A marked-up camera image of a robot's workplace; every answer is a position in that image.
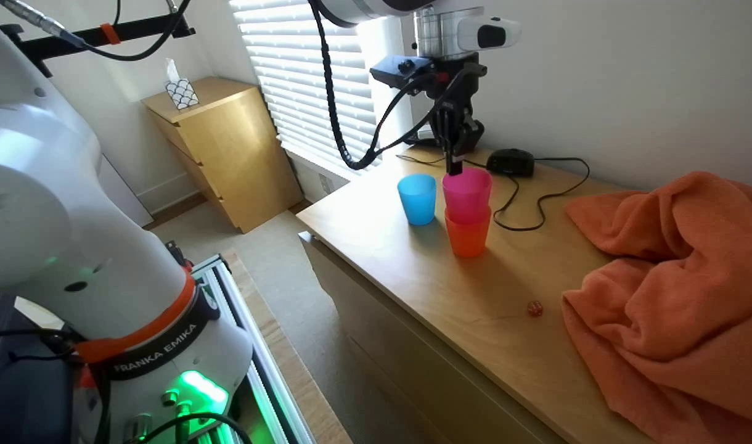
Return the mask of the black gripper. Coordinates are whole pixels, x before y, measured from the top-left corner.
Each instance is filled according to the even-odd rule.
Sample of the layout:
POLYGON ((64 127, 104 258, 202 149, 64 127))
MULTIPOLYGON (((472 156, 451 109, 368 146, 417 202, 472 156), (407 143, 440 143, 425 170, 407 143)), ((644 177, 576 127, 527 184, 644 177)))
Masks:
POLYGON ((432 64, 435 78, 426 96, 432 107, 432 130, 437 143, 447 151, 447 175, 463 172, 463 154, 472 154, 484 135, 484 123, 474 119, 474 93, 486 67, 475 54, 463 60, 437 60, 432 64))

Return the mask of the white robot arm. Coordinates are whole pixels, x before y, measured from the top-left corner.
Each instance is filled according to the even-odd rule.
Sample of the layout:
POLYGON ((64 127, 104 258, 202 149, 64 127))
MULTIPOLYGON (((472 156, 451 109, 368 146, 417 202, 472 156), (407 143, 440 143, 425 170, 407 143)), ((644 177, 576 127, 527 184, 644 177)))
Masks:
POLYGON ((102 143, 0 30, 0 292, 56 313, 99 390, 91 444, 248 444, 235 312, 99 183, 102 143))

